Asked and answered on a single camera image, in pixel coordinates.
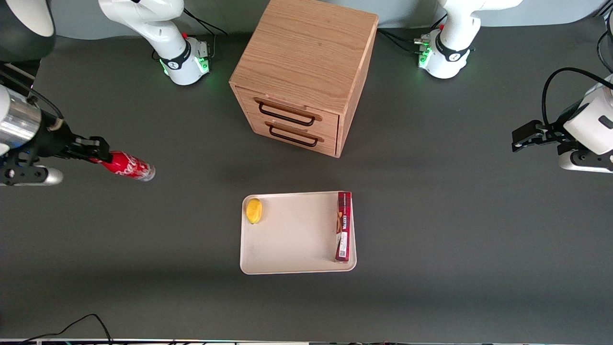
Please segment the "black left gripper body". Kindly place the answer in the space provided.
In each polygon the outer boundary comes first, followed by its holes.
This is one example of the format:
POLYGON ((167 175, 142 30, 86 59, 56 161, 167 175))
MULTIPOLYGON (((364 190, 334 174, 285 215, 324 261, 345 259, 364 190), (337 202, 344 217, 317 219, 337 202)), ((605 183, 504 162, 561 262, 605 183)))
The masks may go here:
POLYGON ((576 112, 580 107, 580 103, 574 103, 567 107, 561 114, 558 116, 556 121, 550 121, 547 117, 547 112, 544 111, 544 125, 545 129, 556 129, 561 132, 561 143, 569 146, 575 146, 577 141, 573 138, 569 132, 564 129, 563 125, 571 120, 573 116, 575 116, 576 112))

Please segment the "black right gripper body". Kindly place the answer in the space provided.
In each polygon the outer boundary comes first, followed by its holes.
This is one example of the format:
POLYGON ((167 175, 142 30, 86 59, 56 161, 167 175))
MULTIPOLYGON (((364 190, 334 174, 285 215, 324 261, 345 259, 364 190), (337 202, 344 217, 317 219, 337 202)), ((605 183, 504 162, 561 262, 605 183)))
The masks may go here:
POLYGON ((42 118, 34 137, 34 154, 42 158, 75 158, 73 148, 78 137, 64 120, 42 118))

